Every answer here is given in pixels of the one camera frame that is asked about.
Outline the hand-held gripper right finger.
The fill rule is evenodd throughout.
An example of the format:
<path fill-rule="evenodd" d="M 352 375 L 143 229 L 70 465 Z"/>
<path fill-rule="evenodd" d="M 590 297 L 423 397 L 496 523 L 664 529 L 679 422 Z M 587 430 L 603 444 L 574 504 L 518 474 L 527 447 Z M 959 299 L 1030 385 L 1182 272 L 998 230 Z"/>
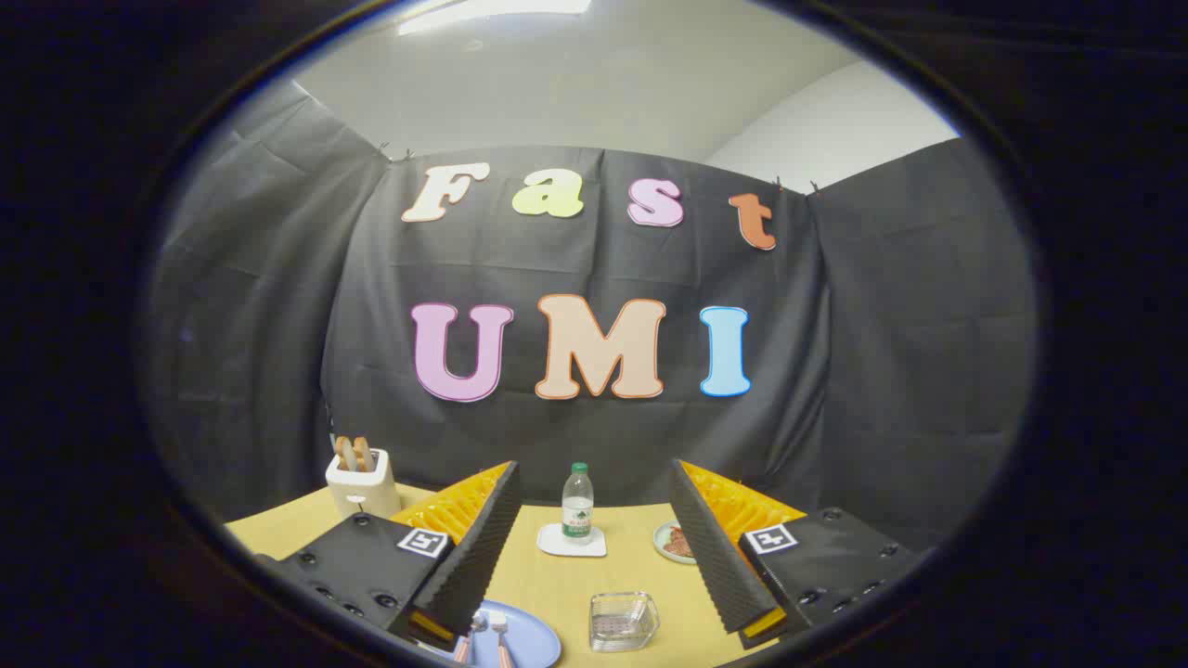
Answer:
<path fill-rule="evenodd" d="M 843 618 L 933 554 L 841 508 L 803 512 L 684 460 L 669 470 L 669 502 L 704 588 L 746 649 Z"/>

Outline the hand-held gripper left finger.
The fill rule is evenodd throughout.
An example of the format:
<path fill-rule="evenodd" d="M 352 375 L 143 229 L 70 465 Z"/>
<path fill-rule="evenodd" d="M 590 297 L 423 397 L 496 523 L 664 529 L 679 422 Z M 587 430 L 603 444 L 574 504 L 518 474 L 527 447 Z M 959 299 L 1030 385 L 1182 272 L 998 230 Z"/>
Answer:
<path fill-rule="evenodd" d="M 388 519 L 352 513 L 287 557 L 255 557 L 341 617 L 451 650 L 470 632 L 519 511 L 522 470 L 506 461 Z"/>

